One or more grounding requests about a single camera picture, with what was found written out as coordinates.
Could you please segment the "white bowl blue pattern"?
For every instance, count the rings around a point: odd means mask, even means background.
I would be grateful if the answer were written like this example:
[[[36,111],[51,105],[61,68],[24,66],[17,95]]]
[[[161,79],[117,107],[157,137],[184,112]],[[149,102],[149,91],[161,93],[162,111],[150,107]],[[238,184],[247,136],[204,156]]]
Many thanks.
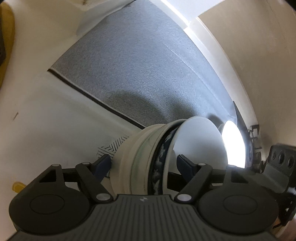
[[[175,196],[191,180],[189,173],[182,174],[177,157],[185,156],[194,164],[205,163],[213,169],[224,170],[227,154],[218,128],[207,118],[193,116],[174,128],[158,148],[151,161],[148,175],[149,195]]]

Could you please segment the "white floral plate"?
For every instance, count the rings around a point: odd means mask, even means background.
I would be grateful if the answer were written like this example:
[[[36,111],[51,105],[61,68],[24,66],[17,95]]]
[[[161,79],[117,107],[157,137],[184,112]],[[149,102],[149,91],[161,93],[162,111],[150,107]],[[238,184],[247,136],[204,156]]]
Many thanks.
[[[237,125],[228,120],[218,128],[227,154],[228,165],[245,168],[246,149],[242,134]]]

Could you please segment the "wooden cutting board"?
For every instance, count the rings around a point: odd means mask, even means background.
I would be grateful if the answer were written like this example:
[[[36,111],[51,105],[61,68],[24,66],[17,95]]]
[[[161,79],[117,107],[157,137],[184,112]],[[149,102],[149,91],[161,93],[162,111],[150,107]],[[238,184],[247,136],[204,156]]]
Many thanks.
[[[15,16],[9,4],[1,1],[1,78],[0,86],[6,75],[15,41]]]

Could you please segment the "teal swirl ceramic bowl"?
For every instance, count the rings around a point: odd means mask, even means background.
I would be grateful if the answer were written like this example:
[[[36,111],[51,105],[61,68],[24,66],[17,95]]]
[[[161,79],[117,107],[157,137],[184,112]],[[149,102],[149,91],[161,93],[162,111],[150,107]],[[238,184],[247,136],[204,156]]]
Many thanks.
[[[131,194],[147,195],[149,170],[154,152],[165,133],[178,122],[173,121],[153,130],[138,149],[132,165],[130,176]]]

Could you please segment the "grey drying mat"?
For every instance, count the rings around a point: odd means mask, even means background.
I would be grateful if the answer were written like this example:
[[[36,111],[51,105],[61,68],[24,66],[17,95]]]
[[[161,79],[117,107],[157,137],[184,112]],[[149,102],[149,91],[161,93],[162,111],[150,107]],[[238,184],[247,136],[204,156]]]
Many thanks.
[[[138,128],[202,116],[236,121],[220,78],[185,32],[150,1],[106,16],[49,72]]]

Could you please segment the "yellow plastic scraper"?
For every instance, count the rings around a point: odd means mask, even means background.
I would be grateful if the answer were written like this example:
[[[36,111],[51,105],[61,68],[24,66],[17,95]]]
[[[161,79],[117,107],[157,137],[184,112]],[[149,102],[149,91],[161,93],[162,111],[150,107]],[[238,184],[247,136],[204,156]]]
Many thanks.
[[[22,182],[14,182],[12,185],[12,190],[16,193],[20,193],[26,187]]]

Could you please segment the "black white patterned cloth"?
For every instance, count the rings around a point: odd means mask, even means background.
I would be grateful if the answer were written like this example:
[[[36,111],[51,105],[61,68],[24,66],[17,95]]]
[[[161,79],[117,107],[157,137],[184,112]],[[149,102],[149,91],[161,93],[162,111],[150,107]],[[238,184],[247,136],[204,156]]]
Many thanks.
[[[129,138],[129,136],[120,136],[110,144],[106,146],[101,146],[97,148],[96,157],[97,160],[100,159],[102,156],[108,155],[112,162],[114,155],[118,151],[119,147]]]

